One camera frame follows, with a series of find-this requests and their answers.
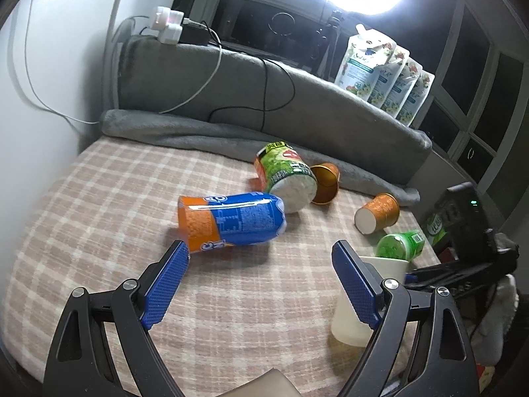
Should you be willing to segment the grey fleece blanket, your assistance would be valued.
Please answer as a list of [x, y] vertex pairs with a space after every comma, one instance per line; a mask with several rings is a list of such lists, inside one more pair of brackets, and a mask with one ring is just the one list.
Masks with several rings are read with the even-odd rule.
[[[184, 116], [161, 116], [141, 110], [107, 110], [101, 116], [101, 131], [110, 137], [143, 144], [193, 150], [222, 155], [251, 163], [257, 153], [272, 143], [272, 137], [234, 125], [206, 123]], [[350, 191], [375, 196], [389, 193], [400, 205], [416, 205], [421, 195], [413, 187], [388, 182], [363, 168], [295, 145], [301, 158], [310, 165], [335, 164], [342, 175], [339, 186]]]

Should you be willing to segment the green grapefruit tea bottle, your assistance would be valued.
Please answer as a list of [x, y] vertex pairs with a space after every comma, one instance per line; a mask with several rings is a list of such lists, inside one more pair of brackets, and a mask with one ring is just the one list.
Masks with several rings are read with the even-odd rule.
[[282, 199], [286, 214], [307, 207], [316, 195], [316, 177], [300, 155], [285, 142], [266, 144], [254, 160], [262, 190]]

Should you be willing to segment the blue orange drink bottle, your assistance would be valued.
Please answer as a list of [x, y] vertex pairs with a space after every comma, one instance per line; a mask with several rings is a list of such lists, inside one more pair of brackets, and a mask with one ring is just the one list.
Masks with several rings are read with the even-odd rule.
[[192, 253], [265, 243], [282, 235], [287, 226], [282, 199], [262, 192], [181, 196], [177, 216]]

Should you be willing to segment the grey sofa backrest cushion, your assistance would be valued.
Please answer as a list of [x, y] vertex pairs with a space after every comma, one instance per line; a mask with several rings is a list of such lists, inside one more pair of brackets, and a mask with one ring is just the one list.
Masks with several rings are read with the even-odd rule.
[[119, 52], [123, 110], [234, 125], [405, 185], [431, 140], [310, 73], [238, 52], [133, 36]]

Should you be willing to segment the orange patterned cup with label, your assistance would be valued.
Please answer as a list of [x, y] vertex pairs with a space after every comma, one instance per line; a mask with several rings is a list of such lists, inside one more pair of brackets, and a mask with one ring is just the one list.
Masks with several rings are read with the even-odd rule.
[[312, 203], [329, 204], [339, 191], [340, 170], [335, 164], [325, 162], [310, 167], [316, 177], [316, 195]]

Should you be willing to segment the white power strip with plugs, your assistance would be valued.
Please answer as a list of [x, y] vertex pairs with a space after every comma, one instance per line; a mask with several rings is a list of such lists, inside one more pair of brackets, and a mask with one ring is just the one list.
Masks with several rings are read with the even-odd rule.
[[184, 13], [166, 6], [156, 6], [150, 16], [151, 29], [162, 44], [177, 45], [183, 31]]

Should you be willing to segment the white plastic cup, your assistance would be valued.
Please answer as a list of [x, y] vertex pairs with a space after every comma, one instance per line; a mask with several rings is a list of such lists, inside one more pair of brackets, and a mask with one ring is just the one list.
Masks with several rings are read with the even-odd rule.
[[[407, 261], [390, 258], [361, 256], [359, 259], [372, 264], [382, 279], [394, 279], [400, 284], [404, 283], [410, 266]], [[359, 277], [350, 260], [340, 255], [333, 261], [333, 266], [344, 289], [338, 297], [331, 333], [344, 344], [365, 348], [372, 329], [362, 319], [377, 319], [375, 296]]]

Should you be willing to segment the orange patterned paper cup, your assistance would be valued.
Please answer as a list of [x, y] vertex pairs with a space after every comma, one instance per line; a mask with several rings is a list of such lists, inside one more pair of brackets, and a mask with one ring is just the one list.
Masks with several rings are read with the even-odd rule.
[[356, 211], [354, 224], [360, 233], [370, 235], [393, 226], [399, 216], [400, 206], [397, 199], [390, 194], [380, 194]]

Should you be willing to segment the black tripod stand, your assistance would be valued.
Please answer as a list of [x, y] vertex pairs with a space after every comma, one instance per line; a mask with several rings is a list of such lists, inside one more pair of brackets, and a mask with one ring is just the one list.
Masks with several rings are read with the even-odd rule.
[[311, 73], [323, 80], [328, 80], [335, 59], [335, 48], [341, 32], [344, 13], [335, 9], [320, 30], [316, 42], [316, 60]]

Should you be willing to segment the green paper bag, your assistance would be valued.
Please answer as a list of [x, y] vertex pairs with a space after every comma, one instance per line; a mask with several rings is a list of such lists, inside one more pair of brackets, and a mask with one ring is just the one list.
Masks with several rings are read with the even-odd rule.
[[424, 234], [430, 245], [435, 248], [447, 235], [444, 229], [443, 221], [438, 213], [432, 213], [425, 221]]

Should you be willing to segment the white refill pouch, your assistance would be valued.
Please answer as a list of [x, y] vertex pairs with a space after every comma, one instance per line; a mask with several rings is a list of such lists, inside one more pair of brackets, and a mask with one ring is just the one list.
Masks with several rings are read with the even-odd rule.
[[414, 59], [408, 58], [381, 109], [388, 113], [389, 116], [396, 117], [421, 73], [422, 65]]
[[410, 126], [415, 119], [423, 103], [430, 92], [435, 76], [432, 73], [422, 71], [416, 84], [413, 86], [410, 94], [404, 102], [396, 119], [405, 126]]
[[388, 61], [384, 65], [378, 66], [377, 82], [371, 91], [368, 103], [379, 109], [382, 107], [398, 76], [402, 73], [409, 56], [408, 49], [396, 46]]
[[378, 67], [385, 65], [396, 43], [384, 33], [356, 25], [357, 34], [350, 36], [335, 85], [366, 101], [378, 79]]

